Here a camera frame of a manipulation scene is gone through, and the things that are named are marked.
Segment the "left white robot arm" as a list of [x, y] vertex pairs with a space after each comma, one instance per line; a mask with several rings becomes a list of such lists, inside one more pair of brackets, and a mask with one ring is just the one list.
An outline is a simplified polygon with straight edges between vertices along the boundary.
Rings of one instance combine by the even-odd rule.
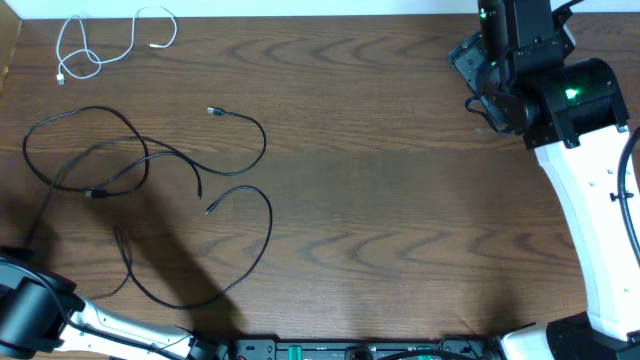
[[179, 326], [156, 325], [110, 311], [75, 292], [76, 284], [1, 257], [1, 354], [92, 352], [115, 359], [227, 359], [224, 343]]

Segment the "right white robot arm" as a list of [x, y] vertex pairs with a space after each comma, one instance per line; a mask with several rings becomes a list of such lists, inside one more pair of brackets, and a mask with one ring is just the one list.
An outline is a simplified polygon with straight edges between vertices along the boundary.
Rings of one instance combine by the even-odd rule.
[[481, 115], [520, 135], [560, 201], [584, 279], [583, 313], [501, 335], [491, 359], [639, 355], [639, 189], [633, 135], [612, 68], [564, 57], [569, 38], [491, 54], [476, 33], [449, 53]]

